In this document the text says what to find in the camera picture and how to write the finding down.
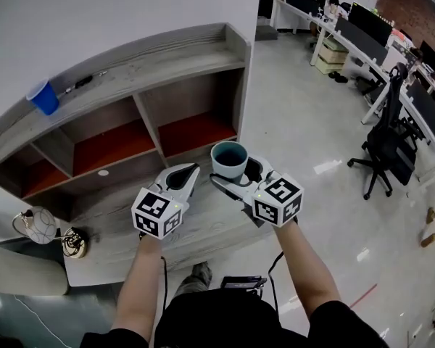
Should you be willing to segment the blue plastic cup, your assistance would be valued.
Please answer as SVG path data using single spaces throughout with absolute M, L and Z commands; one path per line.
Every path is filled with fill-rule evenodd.
M 32 102 L 45 115 L 53 114 L 58 106 L 59 100 L 48 79 L 39 82 L 26 95 L 25 98 Z

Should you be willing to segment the black waist-mounted device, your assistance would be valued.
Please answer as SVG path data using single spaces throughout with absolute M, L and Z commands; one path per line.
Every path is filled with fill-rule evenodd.
M 257 276 L 225 276 L 220 284 L 222 289 L 259 290 L 267 282 L 267 278 Z

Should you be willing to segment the grey wooden shelf unit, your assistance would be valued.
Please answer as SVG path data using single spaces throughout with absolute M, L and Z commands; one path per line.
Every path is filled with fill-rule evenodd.
M 24 98 L 0 117 L 0 188 L 71 221 L 85 194 L 237 140 L 251 54 L 251 42 L 220 22 L 138 39 L 65 70 L 50 80 L 53 114 Z

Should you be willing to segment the globe lamp with gold arc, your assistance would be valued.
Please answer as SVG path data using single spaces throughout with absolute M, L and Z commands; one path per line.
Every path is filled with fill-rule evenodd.
M 61 241 L 63 254 L 68 258 L 81 259 L 88 251 L 89 238 L 86 232 L 70 227 L 61 234 L 56 218 L 43 207 L 31 207 L 18 213 L 12 219 L 12 227 L 18 234 L 40 245 Z

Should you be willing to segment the beige upholstered chair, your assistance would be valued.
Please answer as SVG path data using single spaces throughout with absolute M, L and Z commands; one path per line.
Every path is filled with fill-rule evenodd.
M 68 288 L 66 272 L 58 262 L 0 247 L 0 293 L 55 297 Z

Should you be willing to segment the teal ceramic mug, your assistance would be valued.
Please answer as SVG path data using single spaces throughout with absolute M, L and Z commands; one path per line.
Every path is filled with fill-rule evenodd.
M 235 141 L 221 141 L 214 145 L 210 152 L 214 174 L 227 179 L 241 176 L 248 162 L 248 152 Z

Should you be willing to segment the person's camouflage trouser leg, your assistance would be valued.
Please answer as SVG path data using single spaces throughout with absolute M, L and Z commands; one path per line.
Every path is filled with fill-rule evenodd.
M 183 294 L 207 291 L 210 287 L 211 281 L 212 271 L 208 262 L 195 264 L 192 268 L 191 274 L 185 277 L 177 288 L 174 297 Z

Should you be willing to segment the black desk divider panel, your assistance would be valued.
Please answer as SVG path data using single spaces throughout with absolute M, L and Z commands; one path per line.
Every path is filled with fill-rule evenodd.
M 374 60 L 377 65 L 382 66 L 388 50 L 366 32 L 359 29 L 348 20 L 345 20 L 343 17 L 337 20 L 335 31 L 340 33 L 342 37 L 355 45 L 370 59 Z
M 426 124 L 435 135 L 435 101 L 425 88 L 417 81 L 407 90 L 407 96 L 413 100 L 414 108 L 425 120 Z

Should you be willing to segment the beige drawer cabinet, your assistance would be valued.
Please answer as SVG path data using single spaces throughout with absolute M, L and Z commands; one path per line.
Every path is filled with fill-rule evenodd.
M 348 49 L 334 38 L 324 38 L 315 67 L 324 75 L 343 70 L 349 55 Z

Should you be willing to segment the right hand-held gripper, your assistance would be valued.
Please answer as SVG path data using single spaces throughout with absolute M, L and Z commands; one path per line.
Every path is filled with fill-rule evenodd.
M 252 182 L 244 191 L 242 177 L 210 174 L 210 181 L 226 196 L 242 198 L 245 213 L 257 227 L 269 223 L 281 228 L 302 210 L 305 189 L 290 175 L 272 171 L 265 158 L 250 154 L 246 163 L 246 177 L 260 182 Z

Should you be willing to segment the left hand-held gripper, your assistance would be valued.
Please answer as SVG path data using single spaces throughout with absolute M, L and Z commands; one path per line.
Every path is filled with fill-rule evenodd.
M 156 239 L 169 236 L 183 222 L 199 174 L 197 163 L 174 165 L 141 188 L 131 207 L 134 228 Z

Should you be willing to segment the long white office desk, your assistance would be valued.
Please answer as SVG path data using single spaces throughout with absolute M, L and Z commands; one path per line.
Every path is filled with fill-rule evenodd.
M 317 58 L 319 57 L 322 41 L 325 35 L 327 33 L 330 33 L 333 38 L 335 38 L 339 43 L 347 48 L 350 54 L 356 55 L 358 58 L 360 58 L 362 62 L 372 67 L 379 74 L 379 76 L 383 78 L 383 80 L 385 81 L 385 88 L 382 90 L 377 100 L 373 103 L 372 106 L 370 106 L 370 109 L 361 120 L 361 123 L 363 125 L 367 124 L 369 119 L 377 112 L 379 106 L 383 104 L 386 92 L 389 89 L 389 74 L 387 74 L 386 71 L 383 70 L 382 67 L 379 65 L 377 57 L 375 55 L 371 57 L 368 56 L 366 52 L 357 47 L 348 38 L 344 37 L 344 34 L 347 33 L 347 30 L 342 30 L 340 28 L 336 29 L 332 24 L 326 23 L 316 17 L 313 17 L 310 13 L 307 14 L 302 10 L 286 3 L 283 0 L 275 0 L 275 3 L 277 4 L 278 9 L 283 7 L 289 10 L 292 14 L 314 22 L 321 27 L 318 43 L 315 46 L 315 51 L 312 55 L 312 59 L 310 62 L 311 65 L 315 65 Z M 399 100 L 402 102 L 409 115 L 412 116 L 413 119 L 416 121 L 426 139 L 435 146 L 435 123 L 432 123 L 430 118 L 424 117 L 423 108 L 418 107 L 419 104 L 426 105 L 427 102 L 423 99 L 422 96 L 412 96 L 404 86 L 400 90 Z M 418 180 L 421 182 L 422 187 L 433 183 L 435 181 L 435 167 L 419 177 Z

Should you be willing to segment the person's black shirt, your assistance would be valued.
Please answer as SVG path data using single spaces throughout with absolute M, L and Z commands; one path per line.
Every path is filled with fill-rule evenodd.
M 87 332 L 80 348 L 389 348 L 340 298 L 315 299 L 307 336 L 282 327 L 273 307 L 245 291 L 182 294 L 152 325 L 157 297 L 119 300 L 122 316 L 107 333 Z

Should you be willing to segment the black office chair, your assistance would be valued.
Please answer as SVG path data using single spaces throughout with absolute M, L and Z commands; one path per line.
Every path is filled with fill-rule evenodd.
M 362 149 L 368 153 L 370 159 L 352 158 L 347 162 L 348 167 L 359 164 L 373 171 L 368 190 L 363 195 L 364 200 L 369 200 L 377 177 L 381 177 L 384 181 L 386 195 L 390 197 L 393 188 L 386 173 L 391 172 L 403 186 L 406 186 L 415 170 L 416 153 L 406 142 L 406 138 L 399 135 L 397 131 L 398 117 L 402 108 L 399 95 L 407 75 L 407 68 L 401 62 L 391 70 L 386 105 L 382 109 L 381 118 L 362 144 Z

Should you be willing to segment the person's left forearm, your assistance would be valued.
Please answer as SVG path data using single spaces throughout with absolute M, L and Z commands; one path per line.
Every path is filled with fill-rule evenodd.
M 146 341 L 151 339 L 157 311 L 161 264 L 160 240 L 144 236 L 120 290 L 113 329 L 127 329 Z

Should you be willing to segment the person's right forearm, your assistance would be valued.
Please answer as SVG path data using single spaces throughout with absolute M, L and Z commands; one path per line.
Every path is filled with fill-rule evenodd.
M 297 223 L 292 220 L 275 227 L 274 231 L 306 316 L 311 318 L 326 302 L 339 301 L 341 297 L 333 276 Z

